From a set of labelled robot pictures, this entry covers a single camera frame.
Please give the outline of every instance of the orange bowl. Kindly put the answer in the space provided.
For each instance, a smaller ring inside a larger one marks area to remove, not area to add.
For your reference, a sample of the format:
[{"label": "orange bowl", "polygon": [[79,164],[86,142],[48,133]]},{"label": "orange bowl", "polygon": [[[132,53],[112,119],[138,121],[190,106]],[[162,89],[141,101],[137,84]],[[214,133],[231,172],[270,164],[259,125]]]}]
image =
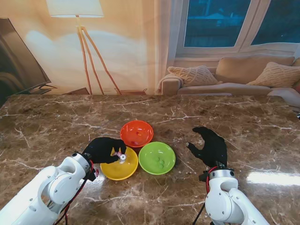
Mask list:
[{"label": "orange bowl", "polygon": [[120,136],[124,143],[133,148],[139,148],[148,144],[152,140],[153,135],[153,129],[150,124],[141,120],[128,122],[120,131]]}]

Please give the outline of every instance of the beige couch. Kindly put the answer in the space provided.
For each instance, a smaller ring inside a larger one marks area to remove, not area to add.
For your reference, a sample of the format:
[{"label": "beige couch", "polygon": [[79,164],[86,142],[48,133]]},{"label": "beige couch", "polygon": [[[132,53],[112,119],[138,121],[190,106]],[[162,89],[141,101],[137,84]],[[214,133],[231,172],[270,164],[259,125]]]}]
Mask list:
[{"label": "beige couch", "polygon": [[300,111],[300,94],[292,88],[269,88],[246,85],[254,81],[263,72],[269,62],[292,66],[294,57],[266,54],[255,54],[245,57],[224,57],[220,60],[217,67],[209,67],[215,78],[218,81],[223,81],[222,84],[181,87],[180,80],[167,78],[162,81],[161,92],[163,95],[217,93],[232,95],[274,95],[281,96],[287,104],[294,107],[296,111]]}]

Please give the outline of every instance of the window frame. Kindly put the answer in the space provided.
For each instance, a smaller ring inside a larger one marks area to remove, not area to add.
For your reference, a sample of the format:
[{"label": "window frame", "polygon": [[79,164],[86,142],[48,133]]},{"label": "window frame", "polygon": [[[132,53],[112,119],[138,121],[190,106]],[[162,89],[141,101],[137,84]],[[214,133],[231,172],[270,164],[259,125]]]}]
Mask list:
[{"label": "window frame", "polygon": [[261,45],[251,45],[264,20],[270,2],[271,0],[251,0],[244,23],[233,47],[185,47],[184,43],[189,0],[183,0],[176,57],[180,58],[182,55],[190,58],[196,58],[199,55],[214,57],[216,54],[232,55],[233,53],[249,52],[268,54],[278,54],[280,52],[280,54],[291,55],[291,53],[296,51],[299,43],[266,43]]}]

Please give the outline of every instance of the black cable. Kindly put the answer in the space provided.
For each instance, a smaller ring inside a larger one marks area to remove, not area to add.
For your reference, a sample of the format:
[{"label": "black cable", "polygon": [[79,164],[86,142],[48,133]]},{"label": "black cable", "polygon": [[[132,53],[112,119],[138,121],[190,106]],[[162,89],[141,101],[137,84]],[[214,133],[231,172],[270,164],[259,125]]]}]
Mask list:
[{"label": "black cable", "polygon": [[197,215],[196,219],[194,220],[194,222],[193,222],[193,225],[195,225],[195,224],[196,224],[196,222],[197,222],[197,220],[198,220],[198,218],[199,218],[200,214],[202,213],[202,211],[203,211],[204,207],[205,207],[205,203],[203,203],[203,206],[202,206],[202,208],[200,209],[200,211],[199,211],[199,213],[198,213],[198,215]]},{"label": "black cable", "polygon": [[[79,192],[81,192],[81,190],[83,189],[83,186],[85,185],[85,183],[88,181],[88,177],[89,175],[91,174],[91,170],[89,171],[88,175],[86,176],[86,179],[83,181],[82,185],[80,186],[80,188],[78,189],[78,191],[76,192],[75,196],[68,202],[68,204],[61,210],[61,212],[63,210],[65,210],[65,208],[67,206],[70,206],[70,204],[74,201],[74,199],[77,197],[77,195],[79,194]],[[60,223],[60,221],[63,219],[63,218],[66,218],[66,214],[67,214],[67,211],[68,209],[64,212],[64,214],[60,217],[60,219],[54,224],[54,225],[57,225]]]}]

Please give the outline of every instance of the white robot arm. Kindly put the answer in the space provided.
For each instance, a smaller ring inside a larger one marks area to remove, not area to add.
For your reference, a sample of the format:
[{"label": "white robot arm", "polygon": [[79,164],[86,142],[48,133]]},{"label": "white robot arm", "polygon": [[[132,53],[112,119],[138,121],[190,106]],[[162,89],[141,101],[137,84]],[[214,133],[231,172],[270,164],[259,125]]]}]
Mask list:
[{"label": "white robot arm", "polygon": [[269,225],[249,199],[238,190],[238,180],[232,170],[214,170],[210,173],[209,185],[205,208],[214,225]]},{"label": "white robot arm", "polygon": [[79,153],[44,168],[0,211],[0,224],[53,225],[90,171],[89,160]]}]

